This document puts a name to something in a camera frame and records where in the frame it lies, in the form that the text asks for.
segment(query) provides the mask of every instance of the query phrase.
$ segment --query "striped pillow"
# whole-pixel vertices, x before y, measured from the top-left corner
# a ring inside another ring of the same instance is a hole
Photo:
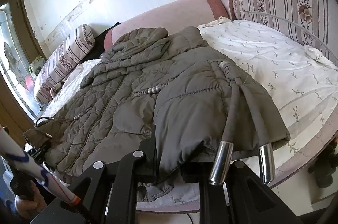
[[[34,88],[35,100],[46,104],[53,100],[50,90],[77,66],[95,45],[91,28],[83,24],[58,46],[41,69]]]
[[[234,0],[237,19],[267,25],[319,49],[338,65],[338,4],[335,0]]]

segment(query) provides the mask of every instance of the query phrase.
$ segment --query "black garment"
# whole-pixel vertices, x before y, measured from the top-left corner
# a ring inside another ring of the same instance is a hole
[[[102,53],[104,53],[104,38],[108,31],[118,26],[120,23],[114,24],[112,27],[106,29],[98,37],[95,37],[95,45],[92,50],[79,62],[79,65],[88,60],[100,59]]]

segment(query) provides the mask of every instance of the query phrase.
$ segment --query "window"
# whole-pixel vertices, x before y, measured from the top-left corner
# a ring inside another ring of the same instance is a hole
[[[34,99],[34,80],[14,30],[10,6],[0,6],[0,72],[13,96],[28,116],[36,121],[42,108]]]

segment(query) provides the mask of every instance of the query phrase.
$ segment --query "metal cord end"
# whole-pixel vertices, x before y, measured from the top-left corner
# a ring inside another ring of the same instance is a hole
[[[224,67],[226,67],[227,65],[229,65],[229,63],[223,61],[223,62],[221,62],[221,63],[219,64],[219,67],[220,67],[221,69],[224,69]]]
[[[276,178],[273,146],[271,143],[259,147],[259,168],[263,184],[267,184]]]
[[[209,183],[211,185],[216,186],[224,183],[230,167],[233,151],[233,143],[227,141],[221,141],[219,143],[214,165],[209,176]]]

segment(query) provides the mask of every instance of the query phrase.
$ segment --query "white tube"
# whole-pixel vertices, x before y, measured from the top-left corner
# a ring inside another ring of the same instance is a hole
[[[38,183],[60,200],[72,206],[77,205],[81,201],[77,195],[57,181],[46,169],[36,164],[34,159],[24,152],[1,126],[0,152],[14,168],[36,178]]]

